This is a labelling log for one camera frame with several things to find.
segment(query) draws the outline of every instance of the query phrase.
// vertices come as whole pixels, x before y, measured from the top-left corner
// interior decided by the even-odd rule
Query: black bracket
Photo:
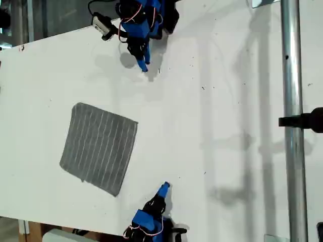
[[[318,107],[311,113],[281,117],[279,118],[279,127],[312,129],[316,133],[323,133],[323,107]]]

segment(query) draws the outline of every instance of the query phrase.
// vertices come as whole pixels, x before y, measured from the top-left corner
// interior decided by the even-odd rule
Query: white tabletop
[[[167,211],[189,227],[189,241],[289,237],[280,5],[177,5],[176,31],[152,42],[147,74],[116,37],[104,42],[92,27],[0,52],[1,216],[122,234],[168,181]],[[322,7],[301,1],[305,111],[323,104]],[[59,166],[77,102],[139,122],[116,198]],[[314,241],[323,136],[305,139]]]

